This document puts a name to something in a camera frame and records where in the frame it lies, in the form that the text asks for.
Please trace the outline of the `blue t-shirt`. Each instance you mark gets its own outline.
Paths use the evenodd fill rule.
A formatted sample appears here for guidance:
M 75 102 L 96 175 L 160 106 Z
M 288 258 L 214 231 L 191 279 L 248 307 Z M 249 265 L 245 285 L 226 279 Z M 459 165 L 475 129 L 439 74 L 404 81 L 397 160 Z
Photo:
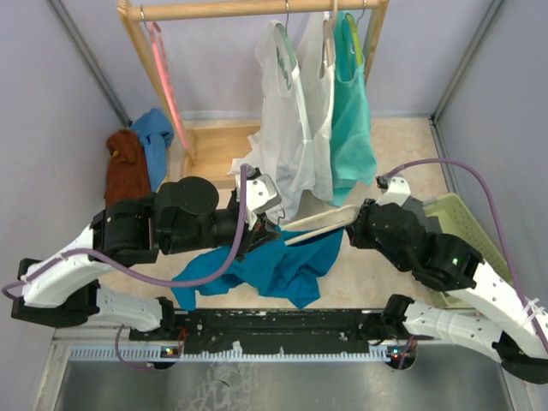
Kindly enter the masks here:
M 174 288 L 179 307 L 196 308 L 196 295 L 225 295 L 247 284 L 262 297 L 290 301 L 300 309 L 320 298 L 319 279 L 335 264 L 343 241 L 337 229 L 295 245 L 284 242 L 301 235 L 284 231 L 282 237 L 248 253 L 242 262 L 233 261 L 229 269 L 214 281 L 191 288 Z

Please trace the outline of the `cream hanger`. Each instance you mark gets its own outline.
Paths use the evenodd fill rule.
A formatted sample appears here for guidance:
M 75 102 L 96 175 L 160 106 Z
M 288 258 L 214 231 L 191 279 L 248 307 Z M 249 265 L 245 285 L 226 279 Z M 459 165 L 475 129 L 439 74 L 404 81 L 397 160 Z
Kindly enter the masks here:
M 303 199 L 294 219 L 280 223 L 276 229 L 290 233 L 292 238 L 285 240 L 288 247 L 302 246 L 346 228 L 358 217 L 360 206 L 356 204 L 336 207 L 314 197 Z

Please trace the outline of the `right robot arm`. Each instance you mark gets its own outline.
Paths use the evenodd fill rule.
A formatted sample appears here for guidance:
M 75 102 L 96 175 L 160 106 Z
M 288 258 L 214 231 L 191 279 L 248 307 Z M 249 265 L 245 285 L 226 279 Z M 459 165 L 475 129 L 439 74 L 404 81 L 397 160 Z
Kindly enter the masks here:
M 382 314 L 384 332 L 431 337 L 481 353 L 531 384 L 547 382 L 547 311 L 520 297 L 482 254 L 463 239 L 428 230 L 417 215 L 394 203 L 366 200 L 347 228 L 350 244 L 374 249 L 429 289 L 475 308 L 476 319 L 392 295 Z

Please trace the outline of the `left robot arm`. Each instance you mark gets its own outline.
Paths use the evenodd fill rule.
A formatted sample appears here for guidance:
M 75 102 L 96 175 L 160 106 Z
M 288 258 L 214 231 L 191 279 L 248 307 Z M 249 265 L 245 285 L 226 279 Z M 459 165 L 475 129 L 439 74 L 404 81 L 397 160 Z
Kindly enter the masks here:
M 229 207 L 218 208 L 216 187 L 190 176 L 167 182 L 142 199 L 121 200 L 97 214 L 59 253 L 40 261 L 20 262 L 13 319 L 52 328 L 69 328 L 90 320 L 125 325 L 166 340 L 178 329 L 173 303 L 165 297 L 143 299 L 119 294 L 100 284 L 109 271 L 131 272 L 171 255 L 228 246 L 229 260 L 280 233 L 266 213 L 281 196 L 268 175 L 237 180 Z

